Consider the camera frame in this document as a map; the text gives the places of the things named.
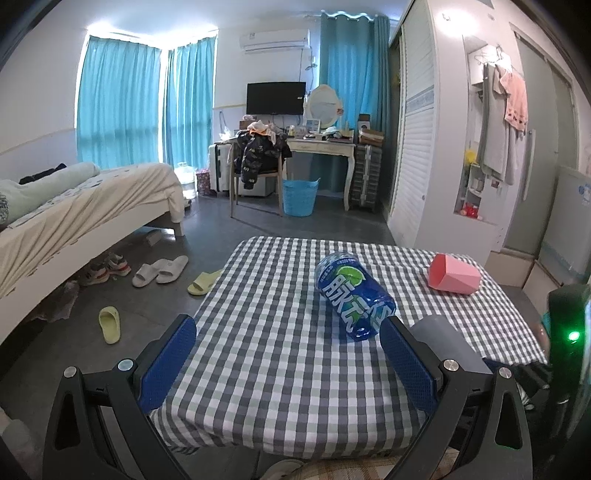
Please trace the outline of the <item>grey plastic cup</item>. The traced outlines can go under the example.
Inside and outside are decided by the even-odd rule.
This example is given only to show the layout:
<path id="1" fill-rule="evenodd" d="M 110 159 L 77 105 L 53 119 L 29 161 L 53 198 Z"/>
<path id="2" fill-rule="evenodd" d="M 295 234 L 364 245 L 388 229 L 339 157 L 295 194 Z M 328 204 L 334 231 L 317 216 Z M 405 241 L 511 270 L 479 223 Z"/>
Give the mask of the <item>grey plastic cup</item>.
<path id="1" fill-rule="evenodd" d="M 491 369 L 444 316 L 429 315 L 410 328 L 416 340 L 427 344 L 440 361 L 455 360 L 463 370 L 491 374 Z"/>

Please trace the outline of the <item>yellow green slipper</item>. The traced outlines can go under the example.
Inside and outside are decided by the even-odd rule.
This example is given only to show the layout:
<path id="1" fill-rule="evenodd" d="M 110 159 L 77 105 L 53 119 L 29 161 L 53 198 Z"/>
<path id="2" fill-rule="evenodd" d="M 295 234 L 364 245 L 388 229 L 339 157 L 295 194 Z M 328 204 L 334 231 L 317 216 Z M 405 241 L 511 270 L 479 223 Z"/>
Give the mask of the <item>yellow green slipper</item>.
<path id="1" fill-rule="evenodd" d="M 114 345 L 121 337 L 120 317 L 117 309 L 107 306 L 100 310 L 98 323 L 106 344 Z"/>
<path id="2" fill-rule="evenodd" d="M 221 275 L 221 270 L 214 272 L 201 272 L 187 287 L 187 293 L 191 296 L 204 296 L 209 291 L 217 278 Z"/>

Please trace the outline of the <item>white washing machine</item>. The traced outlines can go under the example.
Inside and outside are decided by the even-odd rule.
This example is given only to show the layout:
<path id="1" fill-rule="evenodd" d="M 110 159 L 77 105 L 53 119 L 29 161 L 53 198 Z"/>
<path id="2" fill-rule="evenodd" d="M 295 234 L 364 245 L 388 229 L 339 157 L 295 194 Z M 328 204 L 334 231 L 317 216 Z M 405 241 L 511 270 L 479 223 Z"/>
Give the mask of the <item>white washing machine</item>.
<path id="1" fill-rule="evenodd" d="M 561 166 L 539 263 L 560 285 L 590 277 L 590 178 Z"/>

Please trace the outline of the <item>sneakers under bed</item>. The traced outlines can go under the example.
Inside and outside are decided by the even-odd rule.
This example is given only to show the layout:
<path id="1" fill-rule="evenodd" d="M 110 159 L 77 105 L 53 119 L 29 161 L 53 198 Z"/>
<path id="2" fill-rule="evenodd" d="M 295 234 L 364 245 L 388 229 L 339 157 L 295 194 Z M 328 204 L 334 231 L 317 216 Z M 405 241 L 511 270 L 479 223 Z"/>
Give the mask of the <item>sneakers under bed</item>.
<path id="1" fill-rule="evenodd" d="M 106 283 L 111 277 L 125 277 L 131 268 L 125 258 L 114 252 L 108 253 L 101 261 L 86 265 L 78 275 L 81 286 Z"/>

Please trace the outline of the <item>blue drink bottle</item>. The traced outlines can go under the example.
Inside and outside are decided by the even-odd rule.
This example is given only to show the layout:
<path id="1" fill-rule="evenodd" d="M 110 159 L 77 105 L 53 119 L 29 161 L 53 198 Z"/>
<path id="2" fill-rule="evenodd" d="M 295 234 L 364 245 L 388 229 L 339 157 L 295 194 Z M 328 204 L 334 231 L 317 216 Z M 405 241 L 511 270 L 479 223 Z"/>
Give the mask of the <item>blue drink bottle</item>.
<path id="1" fill-rule="evenodd" d="M 318 263 L 315 286 L 353 341 L 376 336 L 381 323 L 397 312 L 394 298 L 348 252 L 329 254 Z"/>

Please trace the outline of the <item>white louvered wardrobe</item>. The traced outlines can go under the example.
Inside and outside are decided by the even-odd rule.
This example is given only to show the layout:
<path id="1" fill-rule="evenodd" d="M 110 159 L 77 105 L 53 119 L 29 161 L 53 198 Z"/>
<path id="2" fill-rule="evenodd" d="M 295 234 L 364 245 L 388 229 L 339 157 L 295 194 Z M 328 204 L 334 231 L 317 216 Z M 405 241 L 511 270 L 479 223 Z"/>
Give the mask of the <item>white louvered wardrobe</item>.
<path id="1" fill-rule="evenodd" d="M 468 129 L 464 39 L 477 1 L 414 1 L 398 29 L 401 92 L 388 227 L 402 247 L 465 254 L 485 263 L 493 225 L 456 212 Z"/>

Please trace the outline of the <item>frosted glass sliding door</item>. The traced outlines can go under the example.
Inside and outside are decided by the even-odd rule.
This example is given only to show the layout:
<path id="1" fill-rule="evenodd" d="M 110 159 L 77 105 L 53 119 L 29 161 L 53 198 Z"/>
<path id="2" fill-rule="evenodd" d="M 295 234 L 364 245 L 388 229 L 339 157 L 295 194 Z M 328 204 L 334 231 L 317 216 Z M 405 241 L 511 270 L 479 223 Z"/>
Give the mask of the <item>frosted glass sliding door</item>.
<path id="1" fill-rule="evenodd" d="M 575 168 L 577 112 L 572 81 L 533 39 L 515 32 L 529 121 L 522 180 L 504 247 L 535 257 L 550 218 L 561 166 Z"/>

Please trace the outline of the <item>light green pillow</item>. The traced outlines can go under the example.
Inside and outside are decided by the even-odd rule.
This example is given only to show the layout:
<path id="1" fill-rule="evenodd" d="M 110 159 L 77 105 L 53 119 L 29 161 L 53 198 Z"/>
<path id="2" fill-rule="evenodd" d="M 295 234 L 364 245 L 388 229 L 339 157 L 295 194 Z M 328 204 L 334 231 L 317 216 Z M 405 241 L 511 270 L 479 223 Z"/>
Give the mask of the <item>light green pillow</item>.
<path id="1" fill-rule="evenodd" d="M 82 162 L 24 185 L 3 179 L 1 181 L 1 227 L 9 225 L 99 173 L 100 169 L 95 164 Z"/>

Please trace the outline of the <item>grey hanging garment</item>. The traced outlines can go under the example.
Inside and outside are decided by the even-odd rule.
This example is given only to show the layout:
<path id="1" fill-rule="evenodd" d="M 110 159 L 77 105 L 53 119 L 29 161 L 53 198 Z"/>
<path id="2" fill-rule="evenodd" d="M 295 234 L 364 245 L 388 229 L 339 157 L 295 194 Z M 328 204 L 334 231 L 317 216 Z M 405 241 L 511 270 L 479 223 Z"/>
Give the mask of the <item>grey hanging garment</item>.
<path id="1" fill-rule="evenodd" d="M 477 160 L 483 172 L 507 185 L 517 175 L 518 131 L 506 120 L 509 95 L 501 84 L 499 68 L 483 67 L 483 121 Z"/>

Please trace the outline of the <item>grey plastic drawer tower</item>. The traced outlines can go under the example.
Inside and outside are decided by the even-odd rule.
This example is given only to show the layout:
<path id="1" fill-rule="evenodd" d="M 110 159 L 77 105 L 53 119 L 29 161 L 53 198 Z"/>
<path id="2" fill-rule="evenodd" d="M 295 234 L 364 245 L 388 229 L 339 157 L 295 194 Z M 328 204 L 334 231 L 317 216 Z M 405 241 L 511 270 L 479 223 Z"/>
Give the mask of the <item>grey plastic drawer tower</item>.
<path id="1" fill-rule="evenodd" d="M 358 145 L 355 148 L 355 168 L 349 203 L 374 211 L 377 208 L 383 150 L 372 145 Z"/>

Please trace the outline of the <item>pink hanging towel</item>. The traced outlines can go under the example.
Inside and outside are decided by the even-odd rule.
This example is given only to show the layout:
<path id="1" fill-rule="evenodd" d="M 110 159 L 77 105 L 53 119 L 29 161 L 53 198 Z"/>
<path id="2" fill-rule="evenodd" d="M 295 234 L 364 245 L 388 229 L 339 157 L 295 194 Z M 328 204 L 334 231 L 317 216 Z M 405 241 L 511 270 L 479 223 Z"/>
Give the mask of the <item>pink hanging towel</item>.
<path id="1" fill-rule="evenodd" d="M 501 93 L 506 98 L 505 120 L 515 130 L 525 133 L 529 120 L 526 82 L 518 73 L 499 66 L 496 69 Z"/>

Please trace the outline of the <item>blue laundry basket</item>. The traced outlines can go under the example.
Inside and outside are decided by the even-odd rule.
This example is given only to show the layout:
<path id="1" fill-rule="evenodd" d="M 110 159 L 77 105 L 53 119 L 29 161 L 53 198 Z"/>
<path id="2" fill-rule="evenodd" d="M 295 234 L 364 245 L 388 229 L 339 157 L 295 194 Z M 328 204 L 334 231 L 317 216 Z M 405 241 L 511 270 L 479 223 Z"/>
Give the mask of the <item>blue laundry basket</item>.
<path id="1" fill-rule="evenodd" d="M 283 180 L 283 212 L 287 216 L 308 217 L 315 208 L 318 183 L 307 180 Z"/>

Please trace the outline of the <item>left blue window curtain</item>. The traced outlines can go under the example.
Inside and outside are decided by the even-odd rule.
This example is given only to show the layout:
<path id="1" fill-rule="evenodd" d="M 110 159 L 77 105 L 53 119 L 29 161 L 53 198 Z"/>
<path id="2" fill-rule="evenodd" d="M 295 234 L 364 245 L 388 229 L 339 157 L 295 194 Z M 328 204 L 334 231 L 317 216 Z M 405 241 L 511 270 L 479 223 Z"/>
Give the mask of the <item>left blue window curtain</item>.
<path id="1" fill-rule="evenodd" d="M 77 100 L 78 159 L 101 169 L 158 161 L 159 49 L 91 36 Z"/>

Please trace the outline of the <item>blue window curtain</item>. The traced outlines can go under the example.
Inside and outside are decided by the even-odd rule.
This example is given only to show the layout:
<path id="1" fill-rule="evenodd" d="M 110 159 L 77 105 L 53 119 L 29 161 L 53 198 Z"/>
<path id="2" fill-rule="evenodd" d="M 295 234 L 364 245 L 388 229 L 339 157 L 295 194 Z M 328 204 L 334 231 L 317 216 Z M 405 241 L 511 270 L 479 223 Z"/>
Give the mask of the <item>blue window curtain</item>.
<path id="1" fill-rule="evenodd" d="M 158 161 L 159 49 L 91 36 L 77 100 L 78 159 L 101 169 Z"/>
<path id="2" fill-rule="evenodd" d="M 177 168 L 208 166 L 212 140 L 216 39 L 205 37 L 168 52 L 162 120 L 163 160 Z"/>

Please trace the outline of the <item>oval vanity mirror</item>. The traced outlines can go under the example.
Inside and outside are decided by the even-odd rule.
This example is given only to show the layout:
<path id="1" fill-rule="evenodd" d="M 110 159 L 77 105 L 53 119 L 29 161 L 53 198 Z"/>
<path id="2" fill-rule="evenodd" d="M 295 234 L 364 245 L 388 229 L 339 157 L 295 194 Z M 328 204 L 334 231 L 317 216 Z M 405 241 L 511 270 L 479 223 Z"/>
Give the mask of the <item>oval vanity mirror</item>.
<path id="1" fill-rule="evenodd" d="M 305 120 L 318 121 L 320 129 L 329 128 L 342 116 L 342 100 L 327 84 L 318 85 L 311 91 L 304 105 Z"/>

